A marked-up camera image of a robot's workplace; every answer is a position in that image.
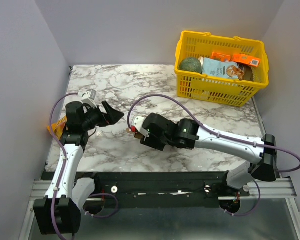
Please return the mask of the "brown cardboard box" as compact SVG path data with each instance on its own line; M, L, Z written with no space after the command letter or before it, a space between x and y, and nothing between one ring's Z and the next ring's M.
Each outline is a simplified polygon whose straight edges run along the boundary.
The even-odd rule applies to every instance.
M130 135L133 135L133 137L135 138L135 139L139 139L139 140L141 140L144 136L141 134L141 133L139 133L138 132L138 130L135 128L135 127L131 127L131 128L127 128L126 129L126 132L128 133L128 134L130 134Z

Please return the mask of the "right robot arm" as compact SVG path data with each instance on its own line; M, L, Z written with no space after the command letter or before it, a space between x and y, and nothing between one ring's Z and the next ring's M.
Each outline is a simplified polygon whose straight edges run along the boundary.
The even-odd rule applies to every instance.
M175 123L156 113L134 117L132 126L142 135L142 145L159 151L163 151L165 146L187 150L208 149L243 159L245 162L228 171L225 180L220 183L220 191L226 196L233 195L253 180L274 182L277 179L277 153L264 148L275 145L273 136L249 138L207 125L200 126L191 119L183 118Z

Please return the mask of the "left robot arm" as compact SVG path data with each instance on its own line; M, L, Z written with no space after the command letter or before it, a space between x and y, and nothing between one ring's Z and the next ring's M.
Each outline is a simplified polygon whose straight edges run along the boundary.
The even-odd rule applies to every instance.
M81 224L79 201L73 198L78 165L86 150L89 131L115 125L124 113L102 102L105 112L98 106L72 101L65 107L67 122L61 138L60 156L52 182L41 199L33 205L35 217L42 235L56 234L61 240L65 234L74 236Z

